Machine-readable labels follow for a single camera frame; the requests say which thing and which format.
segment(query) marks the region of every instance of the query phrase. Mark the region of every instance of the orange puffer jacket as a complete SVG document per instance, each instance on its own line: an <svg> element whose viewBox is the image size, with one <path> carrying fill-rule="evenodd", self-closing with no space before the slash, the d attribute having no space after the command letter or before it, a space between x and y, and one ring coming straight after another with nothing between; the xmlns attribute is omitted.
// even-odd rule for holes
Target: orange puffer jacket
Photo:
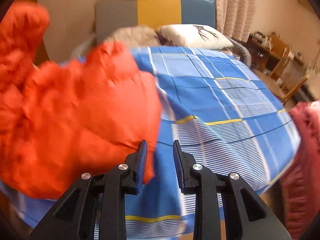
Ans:
<svg viewBox="0 0 320 240"><path fill-rule="evenodd" d="M153 176L160 123L155 79L122 43L103 43L87 61L32 64L49 16L12 4L0 23L0 178L34 198L56 199L83 172L105 173L145 139L144 182Z"/></svg>

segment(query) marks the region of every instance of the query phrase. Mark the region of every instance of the white pillow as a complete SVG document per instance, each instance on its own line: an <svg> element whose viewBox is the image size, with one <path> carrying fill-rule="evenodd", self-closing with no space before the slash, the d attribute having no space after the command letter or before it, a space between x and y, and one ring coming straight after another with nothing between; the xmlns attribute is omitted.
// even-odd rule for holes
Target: white pillow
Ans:
<svg viewBox="0 0 320 240"><path fill-rule="evenodd" d="M192 47L200 49L223 49L233 47L222 33L216 29L199 24L174 24L158 28L164 38L173 46Z"/></svg>

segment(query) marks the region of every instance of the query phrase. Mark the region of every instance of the beige curtain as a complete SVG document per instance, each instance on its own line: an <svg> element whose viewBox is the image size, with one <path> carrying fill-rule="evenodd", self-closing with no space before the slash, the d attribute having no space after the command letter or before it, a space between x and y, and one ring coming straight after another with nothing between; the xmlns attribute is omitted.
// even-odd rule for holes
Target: beige curtain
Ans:
<svg viewBox="0 0 320 240"><path fill-rule="evenodd" d="M256 0L216 0L217 30L247 41L256 11Z"/></svg>

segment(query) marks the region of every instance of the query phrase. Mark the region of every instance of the headboard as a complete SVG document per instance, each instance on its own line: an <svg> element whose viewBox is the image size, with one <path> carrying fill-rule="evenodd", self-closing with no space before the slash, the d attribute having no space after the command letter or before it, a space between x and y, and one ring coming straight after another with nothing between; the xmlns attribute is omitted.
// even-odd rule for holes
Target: headboard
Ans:
<svg viewBox="0 0 320 240"><path fill-rule="evenodd" d="M97 42L121 27L168 24L216 26L215 6L209 0L100 0L95 4Z"/></svg>

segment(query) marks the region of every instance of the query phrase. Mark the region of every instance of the yellow stripe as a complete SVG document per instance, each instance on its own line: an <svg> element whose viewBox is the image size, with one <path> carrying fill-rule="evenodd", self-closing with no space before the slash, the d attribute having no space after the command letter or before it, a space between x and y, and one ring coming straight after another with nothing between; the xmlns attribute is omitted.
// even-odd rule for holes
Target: yellow stripe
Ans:
<svg viewBox="0 0 320 240"><path fill-rule="evenodd" d="M242 122L243 119L230 119L224 121L215 121L215 122L205 122L206 125L216 125L216 124L224 124L224 123L232 123L232 122Z"/></svg>
<svg viewBox="0 0 320 240"><path fill-rule="evenodd" d="M176 121L176 124L182 124L194 119L199 119L199 117L195 115L189 115L185 118ZM242 122L243 119L230 119L230 120L223 120L223 121L215 121L215 122L205 122L206 125L217 125L217 124L224 124L224 123L233 123L233 122Z"/></svg>
<svg viewBox="0 0 320 240"><path fill-rule="evenodd" d="M238 80L244 80L244 81L250 82L250 80L246 80L243 78L233 78L233 77L223 77L223 78L215 78L215 79L238 79Z"/></svg>
<svg viewBox="0 0 320 240"><path fill-rule="evenodd" d="M143 217L137 217L137 216L125 216L125 220L133 220L133 221L139 221L143 223L155 223L155 222L160 222L164 220L172 220L172 219L177 219L180 220L181 216L176 216L176 215L168 215L168 216L163 216L159 218L143 218Z"/></svg>
<svg viewBox="0 0 320 240"><path fill-rule="evenodd" d="M180 119L180 120L177 120L177 121L176 121L176 124L182 124L182 123L191 121L191 120L193 120L193 119L199 119L199 118L198 118L197 116L195 116L195 115L189 115L189 116L187 116L187 117L185 117L185 118L182 118L182 119Z"/></svg>
<svg viewBox="0 0 320 240"><path fill-rule="evenodd" d="M287 166L272 180L269 182L269 185L273 185L278 179L280 179L280 177L287 171L287 169L291 166L293 162L293 159L291 161L289 161L289 163L287 164Z"/></svg>

